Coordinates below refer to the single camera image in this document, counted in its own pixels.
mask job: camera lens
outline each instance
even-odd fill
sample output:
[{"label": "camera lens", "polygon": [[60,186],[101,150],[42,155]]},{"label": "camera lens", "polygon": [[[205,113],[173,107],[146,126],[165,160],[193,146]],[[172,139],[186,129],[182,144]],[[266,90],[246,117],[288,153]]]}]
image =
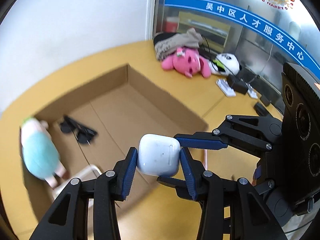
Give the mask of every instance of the camera lens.
[{"label": "camera lens", "polygon": [[292,95],[292,90],[289,87],[289,85],[285,85],[284,87],[284,93],[285,93],[285,99],[287,100],[287,103],[289,106],[292,106],[293,103],[293,95]]},{"label": "camera lens", "polygon": [[320,147],[314,143],[309,152],[309,169],[312,176],[316,177],[320,172]]},{"label": "camera lens", "polygon": [[310,116],[303,104],[298,105],[296,119],[301,137],[307,137],[310,130]]}]

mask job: cardboard box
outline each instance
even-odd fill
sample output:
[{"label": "cardboard box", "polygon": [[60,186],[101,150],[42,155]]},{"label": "cardboard box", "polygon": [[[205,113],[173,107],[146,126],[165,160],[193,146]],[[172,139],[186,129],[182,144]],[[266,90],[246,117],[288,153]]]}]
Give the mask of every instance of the cardboard box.
[{"label": "cardboard box", "polygon": [[[90,145],[79,145],[72,133],[60,131],[64,114],[98,132]],[[128,65],[69,91],[42,109],[36,118],[48,121],[52,141],[71,176],[88,164],[102,172],[112,169],[130,147],[139,147],[144,134],[174,136],[206,131],[208,127],[199,116]],[[50,190],[26,169],[24,178],[39,220],[52,202]],[[128,210],[155,186],[156,177],[136,171],[130,195],[117,203],[117,214]]]}]

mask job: white earbuds case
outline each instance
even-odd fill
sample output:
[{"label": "white earbuds case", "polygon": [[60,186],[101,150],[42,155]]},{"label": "white earbuds case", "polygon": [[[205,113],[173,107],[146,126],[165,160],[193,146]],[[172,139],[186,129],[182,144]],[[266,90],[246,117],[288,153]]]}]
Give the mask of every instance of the white earbuds case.
[{"label": "white earbuds case", "polygon": [[146,134],[140,140],[137,167],[153,176],[177,174],[180,161],[180,143],[167,136]]}]

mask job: white wall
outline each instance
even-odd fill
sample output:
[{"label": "white wall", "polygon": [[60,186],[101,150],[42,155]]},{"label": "white wall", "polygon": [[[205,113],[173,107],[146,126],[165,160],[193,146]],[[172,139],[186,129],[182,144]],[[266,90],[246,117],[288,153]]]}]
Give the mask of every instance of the white wall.
[{"label": "white wall", "polygon": [[148,38],[149,2],[17,0],[0,25],[0,112],[66,64]]}]

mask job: plush toy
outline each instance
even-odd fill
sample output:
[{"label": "plush toy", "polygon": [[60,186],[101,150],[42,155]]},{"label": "plush toy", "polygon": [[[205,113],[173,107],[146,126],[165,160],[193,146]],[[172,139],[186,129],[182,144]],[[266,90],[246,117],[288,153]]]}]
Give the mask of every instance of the plush toy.
[{"label": "plush toy", "polygon": [[58,185],[54,174],[67,179],[68,173],[60,162],[59,153],[47,132],[48,123],[28,118],[21,127],[22,156],[31,174],[46,180],[55,188]]},{"label": "plush toy", "polygon": [[166,57],[161,66],[164,70],[175,69],[189,78],[198,72],[201,72],[204,78],[211,76],[208,61],[199,55],[197,49],[177,48],[176,53]]},{"label": "plush toy", "polygon": [[235,55],[230,53],[218,54],[212,62],[208,61],[211,73],[214,75],[228,76],[238,74],[240,70],[239,62]]}]

